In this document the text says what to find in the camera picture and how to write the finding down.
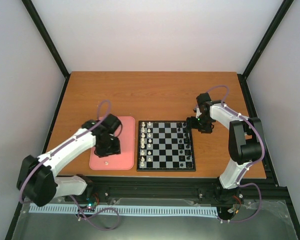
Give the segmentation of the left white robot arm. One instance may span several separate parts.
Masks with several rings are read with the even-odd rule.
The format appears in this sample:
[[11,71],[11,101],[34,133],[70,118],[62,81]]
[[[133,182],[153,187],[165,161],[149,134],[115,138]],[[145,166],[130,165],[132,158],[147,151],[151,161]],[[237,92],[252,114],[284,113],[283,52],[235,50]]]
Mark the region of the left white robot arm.
[[94,148],[100,158],[121,153],[120,140],[115,131],[123,127],[118,117],[109,114],[101,120],[88,120],[74,135],[54,149],[38,157],[28,155],[22,161],[16,187],[19,201],[28,198],[38,207],[52,199],[78,196],[82,201],[93,198],[94,188],[83,175],[59,177],[60,171],[80,154]]

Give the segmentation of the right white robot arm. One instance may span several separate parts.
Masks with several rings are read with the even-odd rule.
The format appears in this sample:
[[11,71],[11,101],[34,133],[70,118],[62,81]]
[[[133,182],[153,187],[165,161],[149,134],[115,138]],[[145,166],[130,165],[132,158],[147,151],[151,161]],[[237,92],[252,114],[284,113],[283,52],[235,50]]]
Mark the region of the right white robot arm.
[[188,129],[202,134],[213,132],[214,122],[228,129],[228,153],[230,160],[219,177],[223,189],[235,189],[255,162],[262,161],[266,153],[263,127],[257,117],[249,118],[228,107],[226,103],[213,101],[209,93],[196,97],[195,116],[186,119]]

